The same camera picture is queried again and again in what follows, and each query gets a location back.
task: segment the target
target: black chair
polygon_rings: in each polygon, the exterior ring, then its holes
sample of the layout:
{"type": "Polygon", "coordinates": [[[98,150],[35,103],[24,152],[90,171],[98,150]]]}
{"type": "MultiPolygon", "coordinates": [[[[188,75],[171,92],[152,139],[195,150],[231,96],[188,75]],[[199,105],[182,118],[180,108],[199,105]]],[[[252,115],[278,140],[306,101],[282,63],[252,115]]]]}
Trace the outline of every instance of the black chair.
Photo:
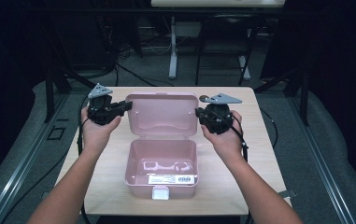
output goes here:
{"type": "Polygon", "coordinates": [[[242,84],[243,75],[248,67],[250,53],[259,28],[264,19],[248,14],[218,14],[203,21],[199,34],[198,58],[195,85],[198,85],[200,68],[241,69],[238,85],[242,84]],[[201,66],[203,56],[235,56],[245,57],[245,64],[239,66],[201,66]]]}

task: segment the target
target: pink plastic box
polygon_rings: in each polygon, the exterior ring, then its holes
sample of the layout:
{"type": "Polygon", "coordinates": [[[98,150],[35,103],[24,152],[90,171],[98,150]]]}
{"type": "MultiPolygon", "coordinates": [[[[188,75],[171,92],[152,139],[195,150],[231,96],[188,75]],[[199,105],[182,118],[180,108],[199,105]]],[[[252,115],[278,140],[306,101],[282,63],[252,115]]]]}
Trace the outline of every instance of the pink plastic box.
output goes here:
{"type": "Polygon", "coordinates": [[[136,197],[154,200],[191,198],[198,183],[194,109],[189,92],[133,92],[128,111],[131,143],[125,183],[136,197]]]}

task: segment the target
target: label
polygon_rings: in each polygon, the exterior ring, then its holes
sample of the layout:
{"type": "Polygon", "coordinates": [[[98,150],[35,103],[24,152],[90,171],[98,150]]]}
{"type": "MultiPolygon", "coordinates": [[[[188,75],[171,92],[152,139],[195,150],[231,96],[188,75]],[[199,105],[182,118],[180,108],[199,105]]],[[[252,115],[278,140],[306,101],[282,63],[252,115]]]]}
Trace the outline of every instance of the label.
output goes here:
{"type": "Polygon", "coordinates": [[[149,175],[149,184],[194,184],[194,175],[149,175]]]}

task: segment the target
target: box lid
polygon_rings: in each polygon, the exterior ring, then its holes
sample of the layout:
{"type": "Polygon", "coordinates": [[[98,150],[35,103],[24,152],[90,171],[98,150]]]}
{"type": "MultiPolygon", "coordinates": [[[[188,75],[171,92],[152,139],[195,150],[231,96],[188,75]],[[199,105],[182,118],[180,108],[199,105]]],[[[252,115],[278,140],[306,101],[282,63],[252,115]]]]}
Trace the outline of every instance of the box lid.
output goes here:
{"type": "Polygon", "coordinates": [[[190,92],[136,91],[126,102],[131,132],[136,135],[192,136],[197,132],[197,97],[190,92]]]}

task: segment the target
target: table top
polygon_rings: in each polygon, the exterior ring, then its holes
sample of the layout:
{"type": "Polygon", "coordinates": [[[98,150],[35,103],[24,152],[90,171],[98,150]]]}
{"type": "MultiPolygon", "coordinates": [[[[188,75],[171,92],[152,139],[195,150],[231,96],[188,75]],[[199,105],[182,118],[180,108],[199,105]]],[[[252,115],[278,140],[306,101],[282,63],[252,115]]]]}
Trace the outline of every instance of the table top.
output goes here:
{"type": "MultiPolygon", "coordinates": [[[[251,88],[240,87],[114,87],[113,102],[125,100],[133,91],[191,92],[196,96],[213,96],[219,92],[241,99],[242,104],[229,105],[242,117],[244,138],[249,146],[249,164],[276,191],[286,190],[274,150],[263,123],[256,97],[251,88]]],[[[78,157],[77,137],[59,174],[59,181],[78,157]]],[[[85,206],[88,214],[128,216],[240,216],[248,207],[233,176],[202,134],[190,137],[197,145],[199,182],[190,199],[152,200],[136,198],[124,182],[130,144],[138,136],[131,133],[128,116],[111,134],[89,186],[85,206]]]]}
{"type": "Polygon", "coordinates": [[[283,7],[285,0],[151,0],[153,7],[283,7]]]}

